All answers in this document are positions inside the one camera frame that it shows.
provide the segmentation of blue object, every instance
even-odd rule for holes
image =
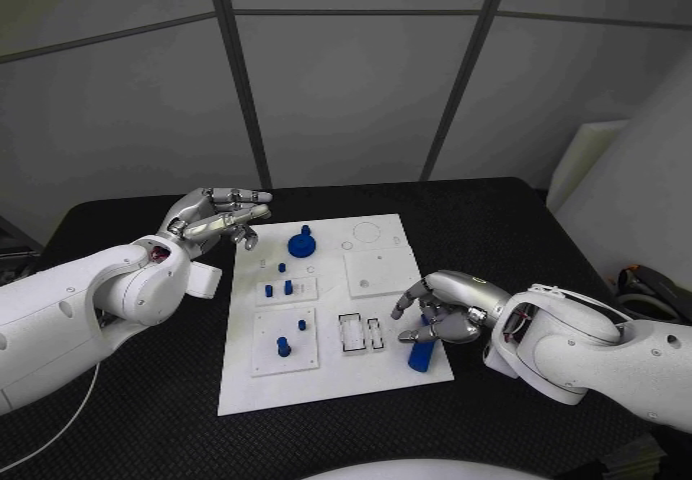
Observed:
[[[423,324],[426,326],[430,325],[429,319],[426,315],[422,315]],[[436,343],[414,343],[414,347],[412,348],[412,355],[409,356],[409,366],[422,373],[429,371],[430,366],[430,357],[433,356],[433,349],[436,348]]]
[[[279,356],[288,357],[292,354],[292,346],[289,345],[289,340],[286,339],[286,337],[279,337],[277,345],[279,345]]]
[[[301,234],[289,240],[289,253],[298,258],[306,258],[315,253],[318,243],[311,236],[311,227],[303,225]]]

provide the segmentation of blue knob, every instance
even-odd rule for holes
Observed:
[[[288,357],[292,354],[292,346],[289,345],[289,340],[286,339],[286,337],[279,337],[277,345],[279,345],[279,356]]]
[[[298,258],[306,258],[315,253],[318,243],[311,236],[311,227],[303,225],[301,234],[289,240],[289,253]]]

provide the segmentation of black table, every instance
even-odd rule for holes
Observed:
[[[178,198],[78,205],[40,268],[155,233]],[[461,270],[511,292],[537,282],[612,300],[534,190],[517,179],[282,189],[272,208],[270,222],[399,213],[423,274]],[[556,475],[651,428],[599,393],[572,407],[485,367],[485,341],[446,345],[455,382],[218,417],[234,256],[226,241],[201,258],[224,269],[215,299],[187,297],[168,322],[104,361],[78,421],[11,476],[295,479],[412,457],[466,459]],[[0,417],[2,465],[66,425],[91,378],[90,371]]]

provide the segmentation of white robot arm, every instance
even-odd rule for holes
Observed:
[[[264,192],[201,188],[174,205],[156,235],[0,288],[0,415],[54,392],[162,323],[187,293],[214,297],[221,270],[192,260],[221,234],[254,248],[247,222],[270,216],[270,201]]]
[[[554,400],[576,405],[589,389],[639,417],[692,433],[692,327],[625,314],[618,325],[592,307],[608,305],[557,287],[534,285],[511,296],[461,272],[429,275],[401,297],[393,318],[420,299],[430,327],[403,342],[466,343],[492,328],[486,365]]]

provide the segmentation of white cable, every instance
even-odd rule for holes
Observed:
[[[536,283],[533,285],[533,288],[534,287],[538,287],[538,288],[543,288],[548,291],[553,291],[553,292],[560,292],[560,293],[564,293],[566,295],[570,295],[573,296],[574,298],[579,298],[582,301],[590,303],[592,305],[596,305],[602,308],[606,308],[608,310],[610,310],[613,313],[616,313],[618,315],[621,315],[621,317],[623,317],[629,322],[634,322],[635,320],[632,319],[631,316],[628,316],[623,312],[621,312],[619,310],[616,310],[610,305],[606,305],[603,302],[600,302],[599,300],[596,300],[595,298],[592,297],[587,297],[586,295],[583,295],[582,293],[577,293],[577,292],[573,292],[570,290],[564,290],[563,288],[559,288],[559,287],[548,287],[548,285],[541,285],[540,283]]]
[[[55,437],[48,441],[48,443],[34,453],[31,453],[25,458],[22,458],[15,463],[11,463],[11,465],[4,467],[0,469],[0,473],[5,473],[8,470],[14,469],[18,465],[22,465],[29,459],[32,459],[53,445],[53,443],[58,440],[61,435],[68,430],[70,426],[73,425],[74,421],[77,420],[77,417],[80,416],[80,413],[83,412],[84,406],[87,405],[87,401],[90,400],[91,391],[94,390],[94,385],[97,384],[99,367],[100,366],[102,366],[102,364],[97,363],[97,369],[94,370],[94,378],[91,379],[90,390],[87,390],[87,395],[84,396],[83,404],[80,405],[80,408],[77,409],[77,412],[73,415],[73,418],[70,419],[68,424],[63,427],[63,430],[58,432]]]

